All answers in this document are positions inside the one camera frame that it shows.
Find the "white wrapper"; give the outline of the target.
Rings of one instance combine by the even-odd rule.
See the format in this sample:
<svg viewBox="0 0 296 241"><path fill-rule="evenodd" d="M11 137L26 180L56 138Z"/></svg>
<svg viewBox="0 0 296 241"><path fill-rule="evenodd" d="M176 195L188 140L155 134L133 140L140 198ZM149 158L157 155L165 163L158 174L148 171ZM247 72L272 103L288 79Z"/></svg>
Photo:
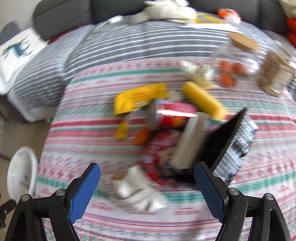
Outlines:
<svg viewBox="0 0 296 241"><path fill-rule="evenodd" d="M115 205L130 212L156 212L167 206L159 186L138 165L122 175L101 176L100 186Z"/></svg>

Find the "glass jar with cork lid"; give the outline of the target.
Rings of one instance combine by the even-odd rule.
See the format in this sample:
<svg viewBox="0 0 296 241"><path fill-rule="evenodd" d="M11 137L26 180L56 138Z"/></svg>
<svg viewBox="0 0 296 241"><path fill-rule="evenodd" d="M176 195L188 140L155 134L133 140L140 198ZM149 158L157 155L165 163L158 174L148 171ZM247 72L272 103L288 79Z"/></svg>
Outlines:
<svg viewBox="0 0 296 241"><path fill-rule="evenodd" d="M215 50L210 59L213 80L222 87L234 87L251 80L259 71L259 44L242 33L230 32L229 42Z"/></svg>

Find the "yellow green sponge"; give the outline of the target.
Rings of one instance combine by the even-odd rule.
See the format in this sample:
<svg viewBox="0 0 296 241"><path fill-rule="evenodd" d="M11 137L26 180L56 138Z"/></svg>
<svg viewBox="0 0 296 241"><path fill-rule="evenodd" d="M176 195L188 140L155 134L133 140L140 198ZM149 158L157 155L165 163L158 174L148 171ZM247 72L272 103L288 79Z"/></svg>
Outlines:
<svg viewBox="0 0 296 241"><path fill-rule="evenodd" d="M227 116L227 109L209 92L192 81L183 85L183 93L199 110L210 115L215 121L222 121Z"/></svg>

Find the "white charger adapter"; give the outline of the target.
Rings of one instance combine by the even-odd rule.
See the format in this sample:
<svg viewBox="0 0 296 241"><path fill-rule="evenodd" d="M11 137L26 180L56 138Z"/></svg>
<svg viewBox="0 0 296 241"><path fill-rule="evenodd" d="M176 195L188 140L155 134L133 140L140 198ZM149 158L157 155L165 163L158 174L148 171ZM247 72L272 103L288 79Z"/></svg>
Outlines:
<svg viewBox="0 0 296 241"><path fill-rule="evenodd" d="M122 21L123 20L123 16L122 15L117 15L117 16L113 16L112 18L109 18L107 20L107 22L109 24L114 24L114 23L117 23L119 21Z"/></svg>

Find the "red snack bag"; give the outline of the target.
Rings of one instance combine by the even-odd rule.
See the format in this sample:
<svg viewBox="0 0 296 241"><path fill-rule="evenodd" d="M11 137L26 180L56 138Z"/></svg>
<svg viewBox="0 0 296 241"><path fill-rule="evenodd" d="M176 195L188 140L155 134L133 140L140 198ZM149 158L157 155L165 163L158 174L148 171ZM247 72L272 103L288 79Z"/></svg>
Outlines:
<svg viewBox="0 0 296 241"><path fill-rule="evenodd" d="M165 185L173 175L170 160L181 134L178 130L157 131L142 151L139 164L158 185Z"/></svg>

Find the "yellow book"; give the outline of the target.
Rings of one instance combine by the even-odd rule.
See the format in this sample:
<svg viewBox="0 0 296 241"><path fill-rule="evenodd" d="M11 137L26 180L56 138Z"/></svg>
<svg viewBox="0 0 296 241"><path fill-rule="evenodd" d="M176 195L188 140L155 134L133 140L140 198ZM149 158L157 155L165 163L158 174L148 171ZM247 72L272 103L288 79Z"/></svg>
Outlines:
<svg viewBox="0 0 296 241"><path fill-rule="evenodd" d="M236 33L240 32L234 25L208 14L198 13L196 18L190 21L174 19L169 19L168 21L176 23L180 28L207 29Z"/></svg>

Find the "black box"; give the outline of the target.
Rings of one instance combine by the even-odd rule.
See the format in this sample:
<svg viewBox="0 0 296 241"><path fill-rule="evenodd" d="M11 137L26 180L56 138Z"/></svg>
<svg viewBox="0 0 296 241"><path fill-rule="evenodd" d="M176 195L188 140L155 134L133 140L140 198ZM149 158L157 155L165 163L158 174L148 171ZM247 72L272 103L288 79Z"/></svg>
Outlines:
<svg viewBox="0 0 296 241"><path fill-rule="evenodd" d="M239 125L243 120L247 108L243 108L232 119L220 126L220 128L211 132L205 139L201 149L195 154L193 163L187 169L173 170L165 180L175 180L180 183L195 185L194 166L198 162L204 162L208 168L213 171L217 167L222 157L234 140Z"/></svg>

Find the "orange tangerine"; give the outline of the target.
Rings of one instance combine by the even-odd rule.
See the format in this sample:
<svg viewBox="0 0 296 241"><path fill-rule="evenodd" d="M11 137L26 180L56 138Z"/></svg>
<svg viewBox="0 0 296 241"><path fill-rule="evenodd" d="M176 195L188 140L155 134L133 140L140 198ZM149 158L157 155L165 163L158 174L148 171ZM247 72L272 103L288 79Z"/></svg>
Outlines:
<svg viewBox="0 0 296 241"><path fill-rule="evenodd" d="M219 61L219 70L221 72L231 72L232 64L226 60Z"/></svg>
<svg viewBox="0 0 296 241"><path fill-rule="evenodd" d="M220 83L224 87L233 87L234 86L234 80L229 73L222 73L220 75Z"/></svg>
<svg viewBox="0 0 296 241"><path fill-rule="evenodd" d="M233 72L236 74L245 74L245 72L246 72L245 65L240 62L234 63L233 64Z"/></svg>

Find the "red soda can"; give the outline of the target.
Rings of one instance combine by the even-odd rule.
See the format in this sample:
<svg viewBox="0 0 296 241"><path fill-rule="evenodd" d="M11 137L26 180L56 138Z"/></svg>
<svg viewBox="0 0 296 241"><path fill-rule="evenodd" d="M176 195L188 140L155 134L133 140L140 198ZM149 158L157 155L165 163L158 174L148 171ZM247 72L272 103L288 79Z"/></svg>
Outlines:
<svg viewBox="0 0 296 241"><path fill-rule="evenodd" d="M147 108L147 128L150 131L163 128L181 128L189 118L195 117L198 110L184 102L154 99Z"/></svg>

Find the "yellow snack wrapper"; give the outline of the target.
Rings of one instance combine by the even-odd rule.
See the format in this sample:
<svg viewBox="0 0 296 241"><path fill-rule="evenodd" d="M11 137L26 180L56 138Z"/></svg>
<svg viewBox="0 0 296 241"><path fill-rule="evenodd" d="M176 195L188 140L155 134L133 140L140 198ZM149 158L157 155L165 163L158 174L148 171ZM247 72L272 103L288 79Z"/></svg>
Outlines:
<svg viewBox="0 0 296 241"><path fill-rule="evenodd" d="M146 85L126 90L114 98L114 114L129 113L135 109L148 105L153 99L168 98L165 83Z"/></svg>

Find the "glass jar with crackers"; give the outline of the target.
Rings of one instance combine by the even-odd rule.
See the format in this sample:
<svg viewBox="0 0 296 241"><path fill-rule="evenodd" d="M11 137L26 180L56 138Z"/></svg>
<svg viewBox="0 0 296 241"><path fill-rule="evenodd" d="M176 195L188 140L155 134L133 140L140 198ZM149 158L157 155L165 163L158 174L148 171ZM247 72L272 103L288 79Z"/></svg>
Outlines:
<svg viewBox="0 0 296 241"><path fill-rule="evenodd" d="M274 41L260 66L257 85L264 92L280 97L295 75L293 49Z"/></svg>

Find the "grey striped quilt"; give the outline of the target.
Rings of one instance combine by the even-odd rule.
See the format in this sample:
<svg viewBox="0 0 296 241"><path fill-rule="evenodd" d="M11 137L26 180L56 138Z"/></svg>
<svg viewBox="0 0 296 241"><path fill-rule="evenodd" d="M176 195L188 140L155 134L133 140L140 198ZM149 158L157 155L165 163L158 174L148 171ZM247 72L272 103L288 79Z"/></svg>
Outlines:
<svg viewBox="0 0 296 241"><path fill-rule="evenodd" d="M168 21L86 25L35 55L17 74L10 104L29 122L52 118L68 83L90 67L158 57L208 57L229 41L228 32L183 28Z"/></svg>

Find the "dark grey sofa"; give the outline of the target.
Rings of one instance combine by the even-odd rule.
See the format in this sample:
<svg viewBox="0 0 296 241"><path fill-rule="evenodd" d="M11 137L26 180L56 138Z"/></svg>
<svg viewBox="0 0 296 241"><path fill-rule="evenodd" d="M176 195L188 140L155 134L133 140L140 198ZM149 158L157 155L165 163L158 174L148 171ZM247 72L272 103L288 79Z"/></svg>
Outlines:
<svg viewBox="0 0 296 241"><path fill-rule="evenodd" d="M260 29L288 33L279 1L190 1L189 6L211 14L221 8L233 9L243 21ZM97 24L117 15L133 15L143 9L143 1L40 1L33 12L33 27L44 40L49 40L79 26Z"/></svg>

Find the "white trash bin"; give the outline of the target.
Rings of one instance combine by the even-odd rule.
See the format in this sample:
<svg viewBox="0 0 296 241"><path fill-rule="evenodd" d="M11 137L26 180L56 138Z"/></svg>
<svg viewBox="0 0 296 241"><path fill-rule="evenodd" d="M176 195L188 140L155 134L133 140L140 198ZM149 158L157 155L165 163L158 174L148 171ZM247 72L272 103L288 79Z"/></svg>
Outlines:
<svg viewBox="0 0 296 241"><path fill-rule="evenodd" d="M24 194L34 196L39 159L30 147L21 147L13 155L7 172L7 189L16 203Z"/></svg>

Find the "cream paper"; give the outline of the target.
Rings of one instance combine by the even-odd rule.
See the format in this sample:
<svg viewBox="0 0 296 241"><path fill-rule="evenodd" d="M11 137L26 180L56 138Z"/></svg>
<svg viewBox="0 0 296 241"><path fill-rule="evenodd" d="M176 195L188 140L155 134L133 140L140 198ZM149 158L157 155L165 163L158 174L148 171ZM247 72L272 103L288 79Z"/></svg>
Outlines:
<svg viewBox="0 0 296 241"><path fill-rule="evenodd" d="M213 82L214 69L211 65L196 65L188 61L180 61L180 68L184 72L188 80L196 83L203 89L212 89L217 87Z"/></svg>

